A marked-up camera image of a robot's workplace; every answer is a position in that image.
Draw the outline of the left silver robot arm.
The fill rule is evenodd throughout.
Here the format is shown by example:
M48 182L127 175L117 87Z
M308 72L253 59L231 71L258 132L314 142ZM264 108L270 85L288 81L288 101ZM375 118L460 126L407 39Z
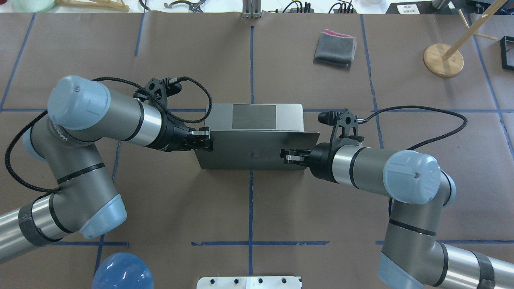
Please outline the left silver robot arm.
M96 141L110 138L158 151L213 150L209 127L198 130L168 110L167 97L182 90L181 82L200 82L187 76L152 79L146 86L116 77L88 80L63 77L50 94L47 109L14 137L5 153L9 174L31 190L36 200L1 216L1 262L45 247L80 232L95 238L121 225L127 212L103 162ZM24 181L11 165L19 139L36 159L48 163L57 188Z

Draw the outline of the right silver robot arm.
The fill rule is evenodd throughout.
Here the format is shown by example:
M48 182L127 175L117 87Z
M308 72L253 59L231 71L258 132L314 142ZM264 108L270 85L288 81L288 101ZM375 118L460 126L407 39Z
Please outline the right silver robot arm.
M513 264L436 240L442 209L457 194L437 160L416 151L319 143L281 150L284 163L318 179L393 199L378 276L392 289L512 289Z

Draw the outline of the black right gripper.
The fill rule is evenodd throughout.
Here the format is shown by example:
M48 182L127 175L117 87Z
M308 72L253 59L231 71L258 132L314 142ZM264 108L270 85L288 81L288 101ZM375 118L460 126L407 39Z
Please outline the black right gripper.
M332 143L318 143L313 150L308 149L281 149L280 157L284 164L308 166L314 177L337 183L332 165L338 147Z

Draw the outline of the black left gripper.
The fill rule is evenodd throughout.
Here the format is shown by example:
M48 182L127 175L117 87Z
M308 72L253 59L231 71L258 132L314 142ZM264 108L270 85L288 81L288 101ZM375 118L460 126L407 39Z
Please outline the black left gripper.
M155 139L155 150L164 152L204 150L212 152L214 144L211 139L211 128L201 127L196 130L187 127L183 122L169 120L164 116Z

